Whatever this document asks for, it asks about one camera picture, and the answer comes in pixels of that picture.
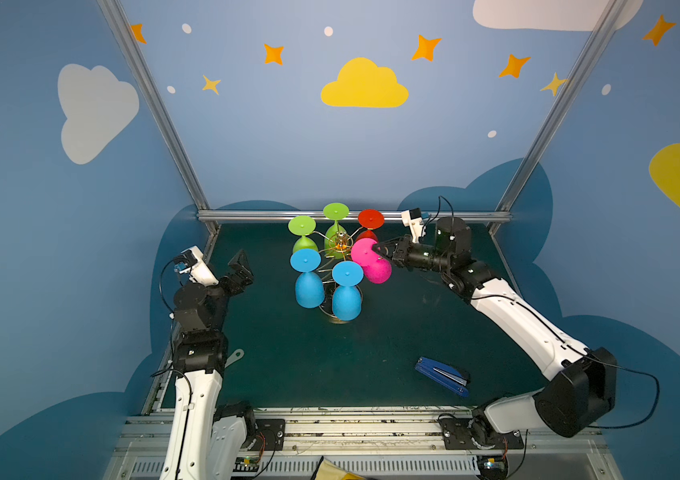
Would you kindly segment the pink wine glass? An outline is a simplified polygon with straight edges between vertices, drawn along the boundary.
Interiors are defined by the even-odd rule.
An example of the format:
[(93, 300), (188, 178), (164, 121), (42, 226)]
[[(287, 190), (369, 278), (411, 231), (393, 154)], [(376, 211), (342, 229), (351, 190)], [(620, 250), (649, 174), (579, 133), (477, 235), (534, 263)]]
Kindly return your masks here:
[(351, 259), (362, 267), (365, 277), (371, 283), (382, 284), (390, 279), (393, 267), (373, 249), (376, 244), (377, 241), (372, 238), (357, 240), (351, 249)]

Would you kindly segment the blue wine glass front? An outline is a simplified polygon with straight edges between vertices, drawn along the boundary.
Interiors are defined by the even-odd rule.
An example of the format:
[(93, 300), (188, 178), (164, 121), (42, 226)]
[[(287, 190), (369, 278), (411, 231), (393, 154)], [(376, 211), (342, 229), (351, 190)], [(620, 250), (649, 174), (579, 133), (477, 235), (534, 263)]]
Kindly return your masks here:
[(358, 285), (364, 278), (360, 265), (353, 261), (338, 263), (332, 270), (336, 288), (332, 297), (333, 314), (343, 322), (356, 319), (362, 310), (362, 296)]

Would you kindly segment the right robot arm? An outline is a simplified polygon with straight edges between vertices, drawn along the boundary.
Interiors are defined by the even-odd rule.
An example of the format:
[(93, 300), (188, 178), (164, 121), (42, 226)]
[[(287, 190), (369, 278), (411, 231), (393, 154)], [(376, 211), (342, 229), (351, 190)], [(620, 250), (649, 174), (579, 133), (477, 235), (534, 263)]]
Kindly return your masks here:
[(535, 363), (547, 384), (497, 399), (472, 413), (474, 443), (488, 448), (501, 436), (546, 427), (571, 438), (613, 410), (617, 360), (592, 350), (544, 318), (490, 267), (473, 257), (472, 232), (459, 218), (442, 218), (427, 245), (410, 235), (378, 242), (373, 251), (398, 267), (439, 273), (450, 291), (483, 313)]

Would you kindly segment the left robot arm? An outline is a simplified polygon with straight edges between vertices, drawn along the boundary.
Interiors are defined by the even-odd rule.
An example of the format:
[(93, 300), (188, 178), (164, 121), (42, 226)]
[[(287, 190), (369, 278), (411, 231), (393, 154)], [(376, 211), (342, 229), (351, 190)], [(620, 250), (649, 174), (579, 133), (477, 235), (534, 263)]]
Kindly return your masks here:
[(248, 402), (218, 407), (229, 358), (223, 326), (230, 299), (253, 283), (254, 274), (243, 250), (220, 278), (196, 246), (174, 257), (172, 265), (188, 282), (174, 295), (180, 341), (169, 372), (176, 376), (176, 400), (160, 477), (229, 479), (240, 450), (254, 444), (258, 431)]

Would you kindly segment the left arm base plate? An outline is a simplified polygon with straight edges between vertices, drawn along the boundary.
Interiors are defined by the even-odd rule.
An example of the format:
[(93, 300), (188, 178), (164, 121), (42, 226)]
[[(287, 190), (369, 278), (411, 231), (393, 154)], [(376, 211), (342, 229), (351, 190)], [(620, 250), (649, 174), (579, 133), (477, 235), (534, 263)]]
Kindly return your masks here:
[(246, 451), (282, 451), (286, 440), (286, 421), (284, 419), (256, 420), (255, 435), (245, 441)]

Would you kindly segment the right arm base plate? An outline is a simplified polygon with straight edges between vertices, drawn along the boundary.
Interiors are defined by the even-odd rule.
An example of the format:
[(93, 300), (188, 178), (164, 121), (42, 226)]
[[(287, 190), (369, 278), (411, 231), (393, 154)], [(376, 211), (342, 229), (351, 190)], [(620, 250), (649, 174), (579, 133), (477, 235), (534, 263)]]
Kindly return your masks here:
[(497, 433), (481, 419), (441, 414), (437, 423), (447, 450), (522, 450), (525, 446), (520, 433)]

